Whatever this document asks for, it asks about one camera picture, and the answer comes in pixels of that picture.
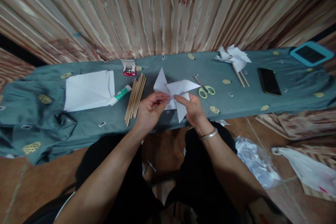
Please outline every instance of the scissors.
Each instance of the scissors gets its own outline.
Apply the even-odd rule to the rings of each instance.
[[[206,99],[206,98],[208,97],[208,95],[207,95],[206,93],[209,93],[209,94],[211,94],[211,95],[214,95],[214,94],[215,94],[215,90],[214,90],[212,87],[210,87],[210,86],[203,86],[203,85],[200,83],[200,81],[196,78],[196,75],[193,75],[193,77],[194,77],[195,81],[196,81],[200,86],[202,86],[202,87],[200,87],[199,90],[198,90],[198,95],[199,95],[200,97],[202,97],[203,99]]]

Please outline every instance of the green cloth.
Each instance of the green cloth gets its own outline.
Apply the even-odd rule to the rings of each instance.
[[[147,77],[143,98],[152,93],[157,75],[163,67],[167,82],[183,79],[194,81],[192,75],[198,74],[203,85],[215,89],[215,95],[201,98],[207,117],[211,120],[230,119],[252,116],[262,113],[303,111],[325,109],[335,103],[336,83],[322,66],[313,68],[303,65],[292,58],[290,48],[278,48],[263,51],[246,51],[252,63],[247,63],[243,71],[247,71],[246,79],[250,87],[243,88],[233,71],[232,65],[215,59],[218,52],[161,55],[135,59],[141,66],[138,77],[143,72]],[[268,68],[276,72],[276,78],[282,96],[265,94],[262,90],[257,68]],[[37,68],[25,79],[7,84],[3,92],[0,110],[0,154],[6,156],[24,156],[23,148],[29,144],[40,142],[40,147],[28,154],[33,164],[49,162],[58,156],[70,154],[73,150],[84,148],[105,134],[125,134],[134,125],[131,120],[129,127],[124,122],[125,112],[130,94],[126,95],[114,106],[94,108],[84,111],[66,113],[63,111],[65,102],[65,80],[62,75],[72,76],[101,70],[113,70],[115,91],[132,84],[132,76],[124,76],[122,63],[119,60],[109,62],[78,62],[48,65]],[[197,95],[198,90],[190,93]],[[39,96],[45,95],[52,102],[44,104]],[[264,105],[269,108],[261,111]],[[210,110],[214,106],[220,110],[215,114]],[[176,110],[164,111],[155,130],[167,130],[187,125],[184,118],[179,124]],[[22,125],[30,125],[31,129],[23,129]]]

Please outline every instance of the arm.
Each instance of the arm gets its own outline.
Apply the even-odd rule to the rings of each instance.
[[[186,117],[199,136],[205,136],[214,130],[197,96],[189,94],[190,101],[182,96],[174,98],[187,108]],[[220,184],[238,212],[244,216],[246,205],[261,195],[266,195],[266,192],[219,134],[204,140],[203,144]]]
[[[74,194],[55,224],[102,223],[105,220],[141,141],[156,125],[169,98],[158,92],[141,101],[133,129]]]

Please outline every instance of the person's left hand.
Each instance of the person's left hand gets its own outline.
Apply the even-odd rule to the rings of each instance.
[[[166,108],[170,100],[170,95],[163,92],[151,93],[142,100],[139,105],[136,128],[149,133],[157,124],[161,113]]]

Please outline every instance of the blue tablet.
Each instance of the blue tablet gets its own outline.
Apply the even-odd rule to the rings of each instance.
[[[313,41],[308,41],[290,51],[289,55],[308,67],[314,67],[331,59],[334,53]]]

